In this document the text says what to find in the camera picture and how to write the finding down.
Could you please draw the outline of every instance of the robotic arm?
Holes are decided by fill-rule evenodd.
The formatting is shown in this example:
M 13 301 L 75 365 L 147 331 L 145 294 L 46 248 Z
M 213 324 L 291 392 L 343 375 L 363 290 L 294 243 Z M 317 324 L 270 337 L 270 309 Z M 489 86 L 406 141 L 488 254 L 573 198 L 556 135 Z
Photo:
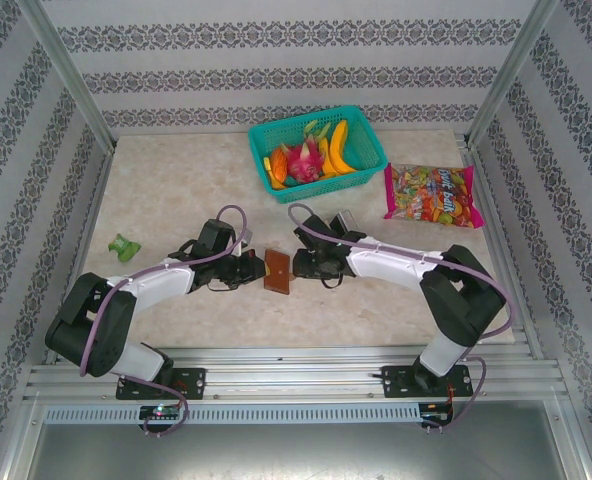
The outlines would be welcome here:
M 322 239 L 303 226 L 330 239 L 358 244 L 349 246 Z M 344 276 L 381 278 L 422 293 L 439 331 L 416 359 L 413 381 L 428 396 L 439 393 L 444 388 L 441 378 L 481 339 L 505 305 L 504 297 L 480 278 L 425 261 L 427 257 L 441 259 L 488 277 L 465 247 L 453 245 L 446 252 L 421 252 L 383 244 L 353 228 L 348 212 L 337 215 L 329 226 L 312 213 L 294 230 L 306 247 L 294 256 L 294 275 L 320 279 L 327 288 L 334 288 L 327 283 L 334 279 L 339 286 Z
M 212 219 L 205 223 L 197 240 L 189 240 L 169 254 L 161 268 L 147 269 L 151 271 L 134 280 L 131 276 L 82 275 L 47 332 L 47 347 L 80 366 L 95 314 L 112 288 L 127 280 L 107 303 L 85 373 L 100 377 L 111 372 L 169 386 L 173 361 L 145 344 L 127 341 L 132 317 L 158 302 L 194 292 L 212 280 L 220 280 L 226 289 L 234 290 L 264 277 L 265 262 L 256 257 L 253 249 L 197 265 L 185 264 L 224 252 L 233 238 L 234 229 L 229 224 Z
M 448 386 L 452 393 L 450 377 L 453 379 L 456 369 L 467 370 L 455 367 L 456 362 L 483 337 L 505 304 L 499 293 L 502 287 L 489 279 L 465 247 L 421 252 L 387 245 L 359 232 L 351 215 L 337 215 L 327 225 L 310 210 L 310 217 L 301 224 L 291 213 L 296 206 L 303 207 L 293 204 L 289 212 L 299 225 L 294 233 L 305 246 L 293 259 L 296 277 L 319 279 L 326 288 L 341 285 L 345 276 L 381 278 L 422 293 L 428 302 L 438 333 L 404 374 L 398 371 L 397 378 L 385 378 L 387 367 L 383 367 L 383 383 L 400 384 L 399 390 L 407 393 L 399 397 L 442 397 Z M 47 332 L 47 346 L 79 366 L 86 365 L 81 367 L 82 374 L 99 377 L 111 372 L 126 381 L 129 377 L 140 379 L 145 384 L 163 386 L 167 393 L 178 393 L 176 382 L 187 373 L 174 369 L 173 361 L 162 352 L 128 342 L 131 319 L 160 301 L 191 293 L 212 280 L 220 280 L 226 289 L 233 290 L 264 277 L 266 265 L 253 249 L 225 254 L 232 248 L 228 245 L 233 238 L 230 225 L 212 219 L 205 223 L 197 240 L 189 240 L 157 266 L 127 277 L 82 275 Z M 337 283 L 330 286 L 330 281 Z M 99 312 L 103 304 L 105 310 Z M 95 322 L 95 315 L 100 313 L 102 321 Z M 469 380 L 461 372 L 460 379 L 465 378 Z M 129 393 L 132 386 L 125 385 L 123 382 L 123 391 Z M 471 386 L 466 391 L 462 396 L 472 395 Z M 180 393 L 187 397 L 186 390 Z M 173 396 L 161 397 L 159 391 L 148 398 Z

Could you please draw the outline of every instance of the beige table surface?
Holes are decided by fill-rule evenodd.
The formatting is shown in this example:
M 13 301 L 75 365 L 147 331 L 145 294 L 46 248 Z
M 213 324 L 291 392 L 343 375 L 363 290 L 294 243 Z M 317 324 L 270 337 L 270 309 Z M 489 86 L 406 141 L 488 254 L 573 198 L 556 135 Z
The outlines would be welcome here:
M 460 166 L 448 130 L 378 132 L 393 163 Z M 263 188 L 245 134 L 123 136 L 114 155 L 84 271 L 126 275 L 159 263 L 225 204 L 243 207 L 253 232 L 252 246 L 293 255 L 301 244 L 292 233 L 287 206 Z M 493 268 L 482 230 L 425 222 L 383 220 L 383 173 L 366 185 L 304 201 L 322 218 L 351 210 L 361 231 L 378 240 L 419 250 L 447 250 L 458 243 Z M 240 228 L 236 212 L 225 221 Z M 107 244 L 121 233 L 143 247 L 121 264 Z M 436 324 L 425 299 L 377 279 L 346 278 L 336 290 L 316 280 L 296 279 L 289 296 L 256 281 L 237 291 L 202 288 L 175 297 L 134 317 L 130 339 L 156 347 L 296 347 L 426 344 Z M 501 312 L 492 323 L 507 318 Z M 512 343 L 507 331 L 493 343 Z

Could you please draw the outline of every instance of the patterned wallpaper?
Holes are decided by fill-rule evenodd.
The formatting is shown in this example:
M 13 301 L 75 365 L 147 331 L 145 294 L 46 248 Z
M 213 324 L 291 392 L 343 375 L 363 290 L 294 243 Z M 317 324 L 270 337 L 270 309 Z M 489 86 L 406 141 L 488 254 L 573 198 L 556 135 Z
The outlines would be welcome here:
M 18 6 L 0 0 L 0 452 L 106 161 Z
M 477 147 L 592 447 L 592 2 L 558 5 Z
M 465 133 L 534 0 L 45 1 L 114 134 L 244 131 L 342 104 Z

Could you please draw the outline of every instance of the colorful candy package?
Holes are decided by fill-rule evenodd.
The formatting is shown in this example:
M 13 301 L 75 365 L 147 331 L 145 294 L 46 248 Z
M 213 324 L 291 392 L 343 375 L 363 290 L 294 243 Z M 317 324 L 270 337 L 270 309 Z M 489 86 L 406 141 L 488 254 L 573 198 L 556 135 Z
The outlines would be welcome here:
M 474 167 L 436 168 L 392 165 L 385 169 L 388 212 L 385 218 L 408 218 L 478 228 L 485 225 L 474 208 Z

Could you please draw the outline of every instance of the dragon fruit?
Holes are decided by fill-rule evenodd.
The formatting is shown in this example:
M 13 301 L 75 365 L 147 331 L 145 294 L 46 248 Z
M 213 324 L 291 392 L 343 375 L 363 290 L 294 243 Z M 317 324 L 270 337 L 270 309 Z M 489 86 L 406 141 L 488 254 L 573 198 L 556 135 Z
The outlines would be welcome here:
M 309 135 L 302 145 L 292 149 L 281 145 L 281 148 L 287 156 L 287 172 L 290 176 L 299 183 L 318 180 L 325 157 L 318 151 L 313 135 Z

